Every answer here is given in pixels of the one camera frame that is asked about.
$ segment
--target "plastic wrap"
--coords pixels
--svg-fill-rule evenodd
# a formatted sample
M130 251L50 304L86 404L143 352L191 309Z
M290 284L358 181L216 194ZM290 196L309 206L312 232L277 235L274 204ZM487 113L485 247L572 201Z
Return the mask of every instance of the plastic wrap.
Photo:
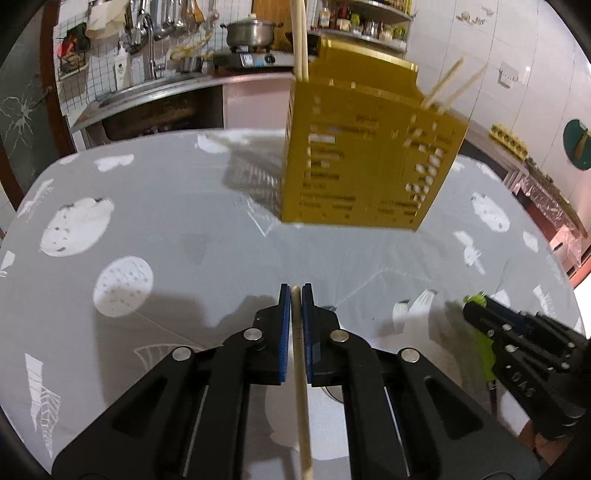
M583 235L574 222L552 195L533 178L527 177L522 179L518 186L558 231L550 242L550 245L556 247L562 243L567 249L569 258L580 267Z

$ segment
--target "table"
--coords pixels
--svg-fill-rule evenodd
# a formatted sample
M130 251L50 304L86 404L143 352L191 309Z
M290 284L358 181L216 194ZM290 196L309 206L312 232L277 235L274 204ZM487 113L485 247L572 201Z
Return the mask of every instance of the table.
M0 402L47 469L175 346L219 345L275 304L281 283L311 282L345 329L416 347L483 404L465 295L580 324L542 234L488 167L458 157L418 232L283 224L283 141L154 135L63 158L37 179L0 251ZM252 389L252 479L296 478L290 389L292 377ZM342 406L322 390L309 398L315 476L347 478ZM510 400L505 420L522 425Z

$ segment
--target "silver screw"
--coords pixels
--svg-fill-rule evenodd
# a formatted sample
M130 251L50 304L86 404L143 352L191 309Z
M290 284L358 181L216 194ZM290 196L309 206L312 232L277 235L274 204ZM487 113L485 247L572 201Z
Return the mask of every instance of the silver screw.
M418 362L418 359L421 358L421 354L418 353L414 348L405 348L400 356L402 357L402 360L408 362L409 364Z
M330 332L330 339L333 342L343 343L349 340L349 334L344 330L333 330Z
M260 331L258 328L249 328L244 330L244 338L251 342L256 342L262 338L262 331Z
M185 346L180 346L173 352L173 358L177 362L183 362L184 360L188 360L189 358L191 358L191 349Z

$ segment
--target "cabinet door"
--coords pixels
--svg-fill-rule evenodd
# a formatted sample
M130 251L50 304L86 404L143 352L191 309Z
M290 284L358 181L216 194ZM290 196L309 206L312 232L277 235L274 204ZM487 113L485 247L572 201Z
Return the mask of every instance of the cabinet door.
M277 128L287 124L291 79L223 86L224 128Z

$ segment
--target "wooden cutting board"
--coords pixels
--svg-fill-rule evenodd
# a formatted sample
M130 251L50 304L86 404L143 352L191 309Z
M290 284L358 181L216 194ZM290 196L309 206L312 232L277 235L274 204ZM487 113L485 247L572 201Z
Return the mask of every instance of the wooden cutting board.
M290 0L253 0L252 13L259 20L283 23L283 27L275 29L273 50L292 52L291 43L286 39L285 32L291 31Z

